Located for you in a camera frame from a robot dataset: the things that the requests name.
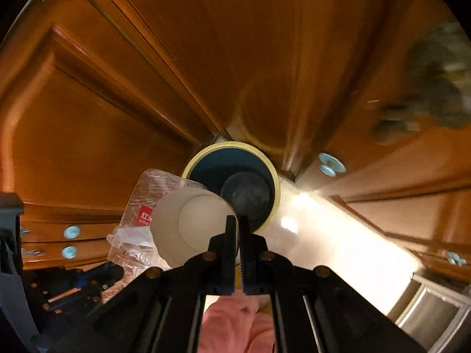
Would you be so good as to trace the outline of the white paper cup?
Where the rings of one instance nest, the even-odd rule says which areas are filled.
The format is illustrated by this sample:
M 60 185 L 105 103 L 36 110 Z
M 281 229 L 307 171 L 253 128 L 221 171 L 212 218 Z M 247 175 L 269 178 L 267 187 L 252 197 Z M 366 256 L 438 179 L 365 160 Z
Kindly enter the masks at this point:
M 219 195 L 184 187 L 158 202 L 149 228 L 159 255 L 176 268 L 207 251 L 211 237 L 225 231 L 230 215 L 234 209 Z

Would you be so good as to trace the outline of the clear plastic bottle red label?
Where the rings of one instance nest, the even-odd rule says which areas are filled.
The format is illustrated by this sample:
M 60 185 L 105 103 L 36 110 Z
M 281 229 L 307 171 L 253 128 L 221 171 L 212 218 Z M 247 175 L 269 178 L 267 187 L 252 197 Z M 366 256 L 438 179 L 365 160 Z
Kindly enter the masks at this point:
M 204 186 L 157 169 L 149 169 L 140 176 L 120 224 L 107 236 L 110 243 L 108 260 L 120 265 L 124 275 L 110 289 L 103 291 L 104 302 L 111 300 L 146 269 L 157 266 L 166 271 L 171 268 L 152 238 L 150 225 L 159 202 L 173 191 L 186 187 L 202 189 Z

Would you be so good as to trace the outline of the person's pink trousers leg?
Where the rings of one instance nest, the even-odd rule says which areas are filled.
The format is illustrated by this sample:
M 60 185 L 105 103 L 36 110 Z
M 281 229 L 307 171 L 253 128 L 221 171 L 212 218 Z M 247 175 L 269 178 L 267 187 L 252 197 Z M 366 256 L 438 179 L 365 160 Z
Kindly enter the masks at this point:
M 219 297 L 204 312 L 199 352 L 274 352 L 276 337 L 268 295 L 241 291 Z

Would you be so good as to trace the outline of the round trash bin yellow rim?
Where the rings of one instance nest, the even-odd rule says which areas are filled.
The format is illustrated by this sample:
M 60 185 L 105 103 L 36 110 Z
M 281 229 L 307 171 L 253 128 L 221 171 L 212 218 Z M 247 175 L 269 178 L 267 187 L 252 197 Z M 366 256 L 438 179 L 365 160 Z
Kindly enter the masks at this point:
M 182 177 L 223 198 L 238 216 L 248 218 L 253 233 L 278 210 L 278 173 L 270 159 L 250 144 L 223 141 L 205 147 L 189 161 Z

